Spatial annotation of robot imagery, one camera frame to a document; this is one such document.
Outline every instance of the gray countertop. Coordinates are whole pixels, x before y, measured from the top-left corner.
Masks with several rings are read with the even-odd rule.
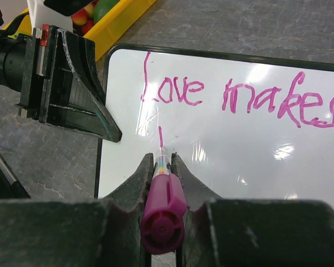
[[[119,42],[334,63],[334,1],[157,0]],[[97,138],[18,116],[0,86],[0,152],[35,199],[93,197]]]

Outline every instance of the pink marker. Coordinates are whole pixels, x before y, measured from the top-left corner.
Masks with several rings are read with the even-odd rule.
[[[168,157],[161,147],[141,220],[141,240],[148,253],[168,253],[182,244],[186,210],[182,184],[171,173]]]

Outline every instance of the black whiteboard frame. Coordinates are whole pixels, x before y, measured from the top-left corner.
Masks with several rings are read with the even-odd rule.
[[[332,64],[332,63],[310,62],[310,61],[301,61],[301,60],[285,60],[285,59],[273,58],[273,57],[259,57],[259,56],[242,55],[242,54],[232,54],[232,53],[221,53],[221,52],[211,52],[211,51],[201,51],[201,50],[189,50],[189,49],[182,49],[182,48],[143,46],[143,45],[139,45],[139,44],[119,43],[119,44],[113,46],[108,51],[108,53],[106,54],[106,57],[105,57],[104,75],[103,75],[103,84],[102,84],[104,90],[107,88],[108,69],[109,69],[110,58],[111,58],[111,56],[114,52],[116,52],[117,50],[120,50],[120,49],[146,51],[146,52],[150,51],[150,52],[159,52],[159,53],[169,53],[169,54],[183,55],[183,56],[193,56],[193,57],[215,58],[215,59],[219,59],[219,60],[234,60],[234,61],[251,62],[251,63],[264,63],[264,64],[268,64],[268,65],[305,68],[305,69],[311,69],[311,70],[334,72],[334,64]],[[98,193],[99,193],[101,150],[102,150],[102,139],[98,139],[94,198],[97,198]]]

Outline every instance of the marker cap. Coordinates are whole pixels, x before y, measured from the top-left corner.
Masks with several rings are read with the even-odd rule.
[[[186,209],[183,188],[176,175],[162,174],[152,180],[141,220],[141,241],[147,252],[168,253],[182,244]]]

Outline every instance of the whiteboard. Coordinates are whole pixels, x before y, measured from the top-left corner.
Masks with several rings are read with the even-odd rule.
[[[98,197],[157,151],[160,126],[168,154],[222,197],[334,208],[334,65],[122,45],[106,68],[122,139],[102,142]]]

